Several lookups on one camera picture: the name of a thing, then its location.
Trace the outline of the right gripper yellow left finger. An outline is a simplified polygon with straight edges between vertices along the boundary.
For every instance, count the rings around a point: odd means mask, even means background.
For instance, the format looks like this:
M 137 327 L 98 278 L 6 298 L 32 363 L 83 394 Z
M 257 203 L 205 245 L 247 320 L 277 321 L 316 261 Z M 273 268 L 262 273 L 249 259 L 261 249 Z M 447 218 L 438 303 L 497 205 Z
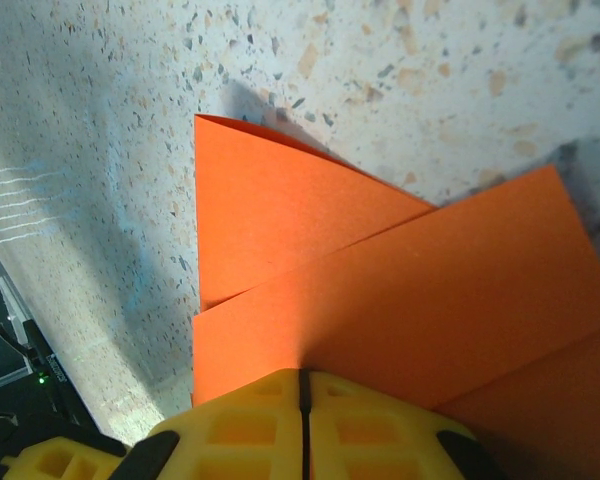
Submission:
M 279 370 L 162 421 L 108 480 L 306 480 L 301 378 Z

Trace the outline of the orange paper sheet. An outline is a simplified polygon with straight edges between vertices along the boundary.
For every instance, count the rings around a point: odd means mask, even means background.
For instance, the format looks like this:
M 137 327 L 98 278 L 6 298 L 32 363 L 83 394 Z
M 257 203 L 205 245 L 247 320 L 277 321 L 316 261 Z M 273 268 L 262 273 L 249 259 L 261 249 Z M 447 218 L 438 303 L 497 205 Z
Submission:
M 600 480 L 600 259 L 545 166 L 443 208 L 197 115 L 194 404 L 322 370 L 466 422 L 517 480 Z

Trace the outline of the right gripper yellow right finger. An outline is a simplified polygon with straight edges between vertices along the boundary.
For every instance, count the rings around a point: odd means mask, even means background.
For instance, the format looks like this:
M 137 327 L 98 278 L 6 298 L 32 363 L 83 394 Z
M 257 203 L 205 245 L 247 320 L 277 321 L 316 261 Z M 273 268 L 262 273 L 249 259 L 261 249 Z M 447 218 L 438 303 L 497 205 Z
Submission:
M 457 421 L 326 372 L 307 381 L 310 480 L 500 480 Z

